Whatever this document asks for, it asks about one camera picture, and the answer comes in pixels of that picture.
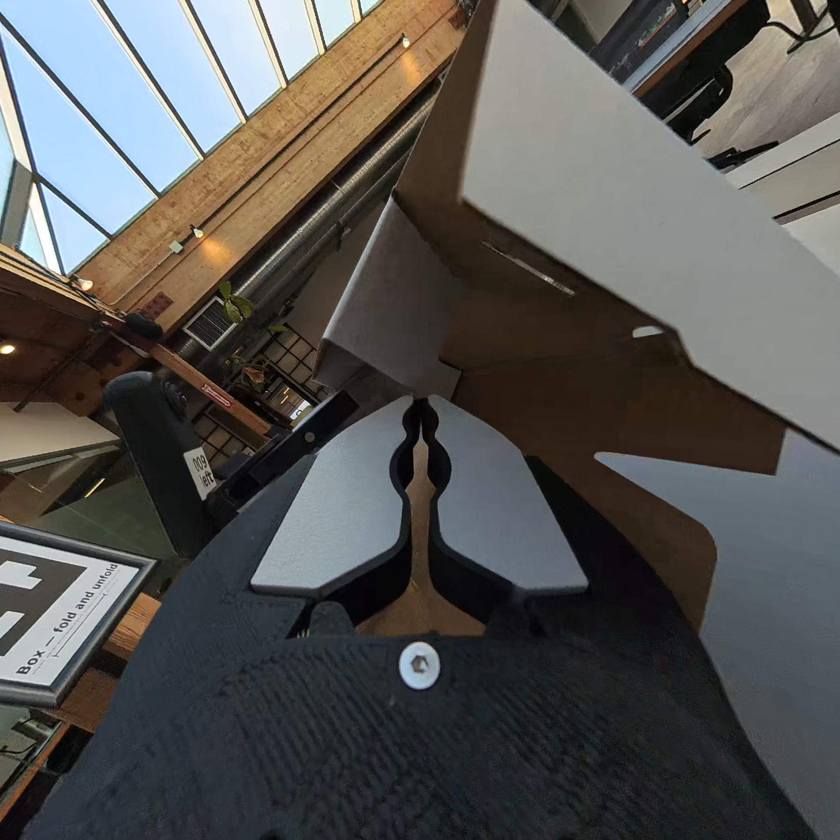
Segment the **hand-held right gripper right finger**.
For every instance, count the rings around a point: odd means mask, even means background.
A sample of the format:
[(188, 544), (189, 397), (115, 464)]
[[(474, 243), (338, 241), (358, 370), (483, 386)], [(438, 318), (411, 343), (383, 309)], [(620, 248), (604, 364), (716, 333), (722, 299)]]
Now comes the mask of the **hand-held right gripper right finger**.
[(439, 395), (425, 401), (435, 590), (481, 623), (496, 608), (578, 595), (589, 581), (520, 451)]

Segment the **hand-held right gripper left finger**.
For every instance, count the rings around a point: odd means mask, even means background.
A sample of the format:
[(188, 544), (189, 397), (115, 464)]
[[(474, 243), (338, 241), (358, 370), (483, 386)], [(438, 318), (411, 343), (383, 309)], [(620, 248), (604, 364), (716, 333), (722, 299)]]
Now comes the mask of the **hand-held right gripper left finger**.
[(341, 604), (363, 623), (398, 599), (412, 573), (419, 403), (402, 396), (320, 449), (256, 567), (262, 595)]

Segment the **white brown-lined cardboard box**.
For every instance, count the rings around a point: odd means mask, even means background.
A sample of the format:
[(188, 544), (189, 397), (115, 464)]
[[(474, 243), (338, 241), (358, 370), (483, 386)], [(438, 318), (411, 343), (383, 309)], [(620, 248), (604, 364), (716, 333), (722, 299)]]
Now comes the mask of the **white brown-lined cardboard box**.
[(693, 627), (709, 531), (595, 455), (770, 476), (838, 452), (838, 278), (526, 2), (482, 2), (322, 336), (536, 455)]

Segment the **metal air vent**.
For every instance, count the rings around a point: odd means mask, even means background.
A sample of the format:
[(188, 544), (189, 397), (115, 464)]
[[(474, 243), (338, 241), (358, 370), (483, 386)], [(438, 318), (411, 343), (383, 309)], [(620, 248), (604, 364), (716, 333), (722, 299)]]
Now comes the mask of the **metal air vent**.
[(225, 300), (218, 295), (211, 297), (182, 331), (202, 349), (213, 351), (237, 327), (227, 313)]

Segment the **green potted plant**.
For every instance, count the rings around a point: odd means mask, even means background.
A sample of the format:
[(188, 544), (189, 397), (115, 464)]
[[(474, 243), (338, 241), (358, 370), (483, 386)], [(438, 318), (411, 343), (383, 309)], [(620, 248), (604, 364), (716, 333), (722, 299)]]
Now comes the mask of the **green potted plant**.
[[(223, 304), (224, 315), (232, 325), (237, 326), (246, 322), (255, 315), (257, 305), (240, 295), (233, 293), (232, 284), (229, 281), (222, 283), (219, 288)], [(253, 335), (255, 340), (273, 340), (290, 329), (285, 324), (270, 324), (259, 327)], [(241, 382), (246, 388), (255, 394), (262, 395), (266, 390), (266, 372), (270, 360), (264, 353), (256, 353), (250, 356), (243, 355), (247, 347), (234, 349), (228, 353), (221, 365), (228, 373), (237, 372), (240, 374)]]

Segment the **framed printed sign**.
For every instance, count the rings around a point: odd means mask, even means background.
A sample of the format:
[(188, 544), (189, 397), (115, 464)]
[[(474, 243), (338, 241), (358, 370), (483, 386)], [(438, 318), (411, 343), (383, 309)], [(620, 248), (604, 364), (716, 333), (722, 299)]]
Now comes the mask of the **framed printed sign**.
[(58, 708), (158, 563), (2, 521), (2, 705)]

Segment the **skylight window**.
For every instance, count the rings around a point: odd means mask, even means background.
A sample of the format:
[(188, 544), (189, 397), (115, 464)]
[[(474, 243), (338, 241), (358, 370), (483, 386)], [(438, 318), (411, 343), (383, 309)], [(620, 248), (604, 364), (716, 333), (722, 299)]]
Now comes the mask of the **skylight window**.
[(2, 1), (2, 223), (68, 277), (382, 2)]

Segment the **black office chair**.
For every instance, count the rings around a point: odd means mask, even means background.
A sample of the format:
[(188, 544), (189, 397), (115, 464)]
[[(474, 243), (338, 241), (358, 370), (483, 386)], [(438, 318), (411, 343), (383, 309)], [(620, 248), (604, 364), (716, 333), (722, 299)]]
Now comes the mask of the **black office chair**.
[[(726, 65), (703, 81), (681, 81), (667, 85), (662, 80), (642, 97), (643, 104), (662, 122), (684, 140), (694, 146), (695, 132), (699, 126), (717, 113), (729, 100), (733, 90), (733, 75)], [(731, 146), (707, 158), (707, 162), (722, 172), (739, 166), (780, 145), (774, 140), (742, 150)]]

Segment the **slanted wooden post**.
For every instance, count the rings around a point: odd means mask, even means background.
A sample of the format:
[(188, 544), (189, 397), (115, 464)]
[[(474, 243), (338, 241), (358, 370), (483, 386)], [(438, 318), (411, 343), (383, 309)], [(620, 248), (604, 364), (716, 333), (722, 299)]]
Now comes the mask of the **slanted wooden post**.
[(213, 383), (182, 357), (160, 343), (153, 343), (150, 357), (193, 389), (211, 399), (226, 413), (259, 436), (263, 442), (268, 440), (270, 425), (265, 420), (250, 411), (246, 405), (228, 394), (221, 386)]

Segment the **corrugated metal duct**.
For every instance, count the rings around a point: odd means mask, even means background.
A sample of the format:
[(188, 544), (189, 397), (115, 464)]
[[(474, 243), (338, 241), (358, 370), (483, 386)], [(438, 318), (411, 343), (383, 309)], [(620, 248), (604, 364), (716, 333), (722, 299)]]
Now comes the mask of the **corrugated metal duct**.
[(231, 277), (233, 293), (255, 304), (250, 317), (230, 324), (207, 348), (187, 330), (196, 314), (169, 339), (167, 347), (192, 364), (215, 358), (245, 329), (264, 326), (295, 296), (318, 264), (338, 252), (371, 207), (385, 202), (433, 109), (445, 74), (439, 74), (379, 132), (362, 152), (323, 187), (246, 267)]

